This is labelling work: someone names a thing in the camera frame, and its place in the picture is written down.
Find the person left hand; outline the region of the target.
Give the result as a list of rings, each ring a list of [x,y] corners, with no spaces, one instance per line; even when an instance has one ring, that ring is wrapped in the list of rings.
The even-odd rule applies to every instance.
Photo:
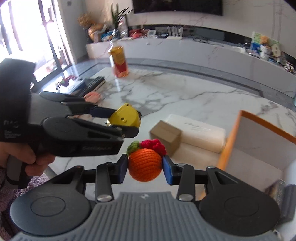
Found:
[[[28,176],[41,176],[49,164],[55,160],[52,154],[42,154],[36,157],[28,144],[1,142],[1,168],[6,168],[9,156],[27,164],[25,172]]]

